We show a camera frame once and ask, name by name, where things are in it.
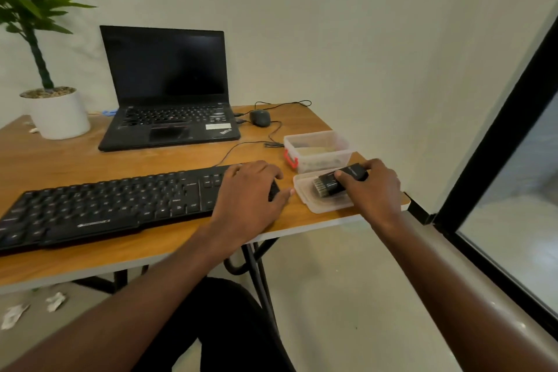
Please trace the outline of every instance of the glass panel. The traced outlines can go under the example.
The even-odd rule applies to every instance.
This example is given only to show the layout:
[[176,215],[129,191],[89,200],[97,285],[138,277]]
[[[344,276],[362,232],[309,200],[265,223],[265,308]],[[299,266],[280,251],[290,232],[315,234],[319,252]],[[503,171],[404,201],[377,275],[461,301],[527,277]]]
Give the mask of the glass panel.
[[558,312],[558,97],[460,231]]

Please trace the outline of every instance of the brush bristles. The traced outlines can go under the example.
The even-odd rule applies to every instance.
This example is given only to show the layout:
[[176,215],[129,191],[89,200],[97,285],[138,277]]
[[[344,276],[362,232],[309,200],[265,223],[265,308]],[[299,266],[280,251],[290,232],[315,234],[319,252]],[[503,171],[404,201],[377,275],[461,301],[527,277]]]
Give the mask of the brush bristles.
[[320,178],[316,178],[314,180],[314,187],[316,188],[316,191],[320,195],[320,197],[329,196],[328,189],[325,187],[325,184]]

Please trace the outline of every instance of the white sticker on laptop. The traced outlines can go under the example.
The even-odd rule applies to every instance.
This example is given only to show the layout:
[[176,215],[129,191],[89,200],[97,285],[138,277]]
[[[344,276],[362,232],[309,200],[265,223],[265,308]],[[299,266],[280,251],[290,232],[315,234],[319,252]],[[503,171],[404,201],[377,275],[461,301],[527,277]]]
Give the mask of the white sticker on laptop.
[[226,124],[206,124],[206,130],[222,130],[224,128],[231,128],[230,124],[227,122]]

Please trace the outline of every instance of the person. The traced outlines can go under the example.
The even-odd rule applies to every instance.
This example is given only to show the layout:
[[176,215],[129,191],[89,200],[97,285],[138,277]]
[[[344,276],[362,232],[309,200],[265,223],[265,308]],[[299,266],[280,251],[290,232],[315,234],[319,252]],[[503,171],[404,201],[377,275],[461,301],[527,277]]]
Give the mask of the person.
[[[369,170],[364,182],[340,171],[336,178],[405,272],[461,368],[558,370],[550,355],[412,231],[401,214],[396,173],[378,159],[363,166]],[[293,190],[283,189],[269,202],[274,178],[282,178],[280,169],[264,161],[230,167],[211,220],[182,247],[5,371],[170,371],[196,338],[202,344],[202,372],[294,370],[250,294],[238,284],[206,277],[279,217]]]

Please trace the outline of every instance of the black mouse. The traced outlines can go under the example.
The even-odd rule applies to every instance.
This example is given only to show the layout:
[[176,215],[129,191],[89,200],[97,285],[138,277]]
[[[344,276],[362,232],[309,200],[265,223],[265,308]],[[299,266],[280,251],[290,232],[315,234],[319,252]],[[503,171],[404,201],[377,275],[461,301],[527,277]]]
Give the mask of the black mouse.
[[263,109],[256,109],[250,112],[250,122],[255,126],[265,128],[271,124],[271,116],[269,112]]

